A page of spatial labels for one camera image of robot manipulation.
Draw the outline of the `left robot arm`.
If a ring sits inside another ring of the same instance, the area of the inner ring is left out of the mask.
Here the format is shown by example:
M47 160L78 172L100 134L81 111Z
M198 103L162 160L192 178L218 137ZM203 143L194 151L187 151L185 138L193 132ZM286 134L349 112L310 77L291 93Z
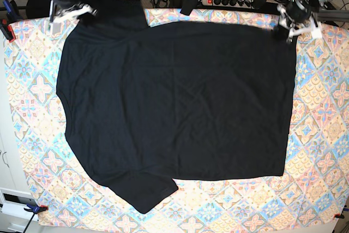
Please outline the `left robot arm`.
M287 5L278 4L278 24L273 28L277 39L291 42L294 37L310 33L315 39L322 38L321 23L315 13L329 0L290 0Z

